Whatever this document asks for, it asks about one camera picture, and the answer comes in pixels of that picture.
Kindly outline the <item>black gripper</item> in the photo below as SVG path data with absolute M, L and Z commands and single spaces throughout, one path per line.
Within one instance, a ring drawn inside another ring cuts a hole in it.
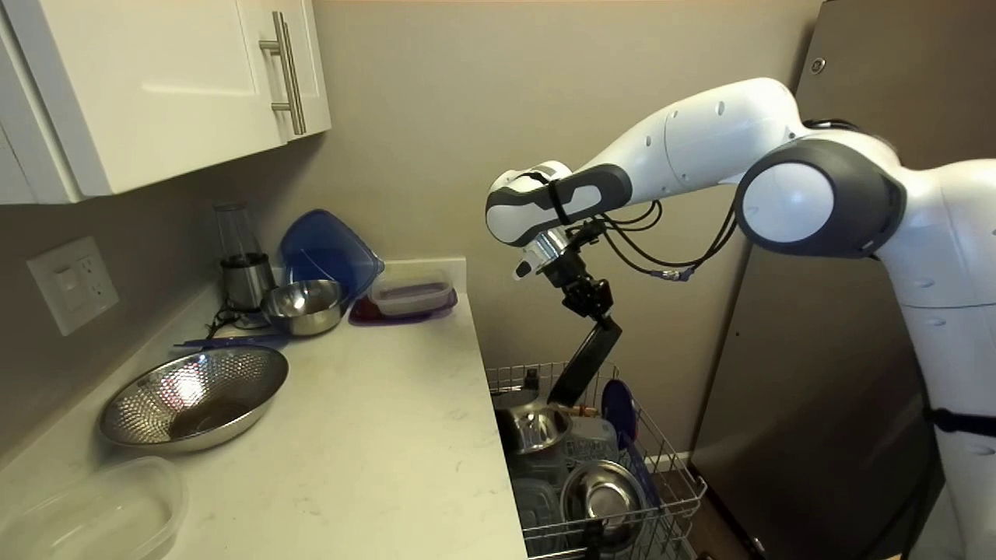
M 600 226 L 544 229 L 526 244 L 515 276 L 540 273 L 562 293 L 562 304 L 579 318 L 600 319 L 612 307 L 606 280 L 595 280 L 583 261 L 583 250 L 600 235 Z

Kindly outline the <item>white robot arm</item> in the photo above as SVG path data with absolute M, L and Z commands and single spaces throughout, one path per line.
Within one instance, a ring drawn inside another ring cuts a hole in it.
M 556 226 L 701 185 L 734 184 L 744 232 L 800 256 L 861 256 L 900 226 L 906 189 L 876 161 L 873 136 L 806 127 L 793 93 L 751 79 L 678 98 L 568 171 L 559 161 L 505 171 L 485 195 L 485 226 L 526 250 L 562 304 L 604 319 L 612 298 Z

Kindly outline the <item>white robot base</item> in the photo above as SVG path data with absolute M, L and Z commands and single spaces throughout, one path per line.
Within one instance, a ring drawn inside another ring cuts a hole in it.
M 996 417 L 996 161 L 906 168 L 876 136 L 825 127 L 906 192 L 900 226 L 873 250 L 914 345 L 927 401 L 952 417 Z M 996 437 L 939 428 L 938 451 L 965 560 L 996 560 Z

